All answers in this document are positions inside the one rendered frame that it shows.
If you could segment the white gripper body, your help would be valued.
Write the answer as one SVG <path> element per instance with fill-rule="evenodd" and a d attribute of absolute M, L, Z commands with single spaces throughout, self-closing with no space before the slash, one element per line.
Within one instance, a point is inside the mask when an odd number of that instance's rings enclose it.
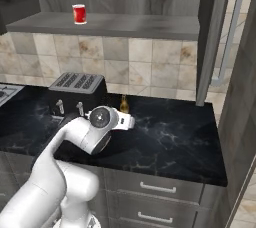
<path fill-rule="evenodd" d="M 129 130 L 133 129 L 135 125 L 135 118 L 132 117 L 130 114 L 119 112 L 119 120 L 116 126 L 119 130 Z"/>

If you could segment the grey tall cabinet panel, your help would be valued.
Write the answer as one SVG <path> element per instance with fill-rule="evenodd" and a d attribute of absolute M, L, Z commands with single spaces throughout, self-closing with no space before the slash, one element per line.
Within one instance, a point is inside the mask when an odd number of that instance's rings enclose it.
<path fill-rule="evenodd" d="M 219 134 L 228 177 L 220 228 L 230 228 L 256 159 L 256 0 L 250 2 Z"/>

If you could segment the grey cabinet door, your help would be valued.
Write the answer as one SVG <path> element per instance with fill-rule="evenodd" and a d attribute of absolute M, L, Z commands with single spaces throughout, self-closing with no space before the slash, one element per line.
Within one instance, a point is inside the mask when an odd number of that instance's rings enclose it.
<path fill-rule="evenodd" d="M 203 106 L 212 80 L 228 0 L 200 0 L 196 105 Z"/>

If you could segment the golden brown can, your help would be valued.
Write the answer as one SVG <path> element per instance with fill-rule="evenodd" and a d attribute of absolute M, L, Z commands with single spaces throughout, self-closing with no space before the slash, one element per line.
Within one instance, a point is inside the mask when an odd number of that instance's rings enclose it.
<path fill-rule="evenodd" d="M 129 112 L 129 105 L 127 102 L 127 97 L 125 95 L 121 97 L 120 111 L 123 113 Z"/>

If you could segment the silver toaster lever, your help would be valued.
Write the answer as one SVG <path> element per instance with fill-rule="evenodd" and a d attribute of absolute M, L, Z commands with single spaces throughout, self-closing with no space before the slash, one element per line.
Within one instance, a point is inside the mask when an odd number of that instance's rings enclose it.
<path fill-rule="evenodd" d="M 59 99 L 59 100 L 56 102 L 56 106 L 59 108 L 60 114 L 64 115 L 64 114 L 65 114 L 64 104 L 63 104 L 63 101 L 62 101 L 61 99 Z"/>
<path fill-rule="evenodd" d="M 76 108 L 79 111 L 80 116 L 84 116 L 84 109 L 83 109 L 83 103 L 82 102 L 78 102 L 76 105 Z"/>

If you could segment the black toaster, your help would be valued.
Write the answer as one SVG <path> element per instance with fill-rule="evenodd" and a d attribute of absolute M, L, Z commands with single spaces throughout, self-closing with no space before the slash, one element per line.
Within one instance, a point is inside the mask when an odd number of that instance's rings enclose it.
<path fill-rule="evenodd" d="M 107 95 L 107 87 L 103 75 L 86 73 L 63 73 L 49 88 L 47 99 L 51 114 L 66 116 L 76 113 L 80 116 L 76 105 L 83 103 L 84 115 L 99 105 L 103 105 Z M 59 112 L 56 102 L 61 99 L 65 114 Z"/>

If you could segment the grey drawer front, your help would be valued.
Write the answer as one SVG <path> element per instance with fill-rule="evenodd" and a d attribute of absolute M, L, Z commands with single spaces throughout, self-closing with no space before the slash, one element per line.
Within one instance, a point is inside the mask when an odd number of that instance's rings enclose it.
<path fill-rule="evenodd" d="M 195 182 L 182 181 L 177 179 L 144 175 L 134 172 L 120 171 L 114 169 L 105 169 L 106 188 L 115 191 L 128 191 L 153 196 L 166 197 L 198 204 L 203 185 Z M 140 182 L 147 185 L 172 188 L 176 187 L 174 194 L 147 190 L 140 187 Z"/>
<path fill-rule="evenodd" d="M 109 217 L 121 221 L 134 221 L 150 225 L 172 228 L 192 228 L 196 217 L 193 208 L 165 200 L 127 193 L 107 192 Z M 146 220 L 138 217 L 138 212 L 160 218 L 173 218 L 172 224 Z"/>

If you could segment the red can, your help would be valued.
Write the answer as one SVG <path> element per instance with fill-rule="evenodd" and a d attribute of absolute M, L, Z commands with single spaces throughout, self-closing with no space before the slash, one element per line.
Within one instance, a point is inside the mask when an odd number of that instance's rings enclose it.
<path fill-rule="evenodd" d="M 86 24 L 86 6 L 84 4 L 75 4 L 72 6 L 74 23 Z"/>

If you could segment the grey hob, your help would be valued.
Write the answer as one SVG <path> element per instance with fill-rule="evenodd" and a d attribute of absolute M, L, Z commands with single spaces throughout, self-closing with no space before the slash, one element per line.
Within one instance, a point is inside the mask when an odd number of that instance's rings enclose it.
<path fill-rule="evenodd" d="M 20 85 L 0 84 L 0 107 L 23 89 Z"/>

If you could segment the grey base cupboard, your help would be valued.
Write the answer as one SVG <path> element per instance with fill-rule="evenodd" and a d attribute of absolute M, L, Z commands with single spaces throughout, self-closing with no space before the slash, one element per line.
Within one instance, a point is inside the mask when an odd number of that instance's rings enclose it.
<path fill-rule="evenodd" d="M 28 180 L 32 161 L 32 156 L 0 151 L 0 212 Z"/>

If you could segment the grey wood wall cabinet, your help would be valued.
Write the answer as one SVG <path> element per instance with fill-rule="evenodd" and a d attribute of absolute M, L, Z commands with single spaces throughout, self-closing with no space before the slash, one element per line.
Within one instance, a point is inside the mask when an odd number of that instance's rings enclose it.
<path fill-rule="evenodd" d="M 200 0 L 39 0 L 40 11 L 7 25 L 10 32 L 196 40 Z M 86 6 L 75 24 L 72 6 Z"/>

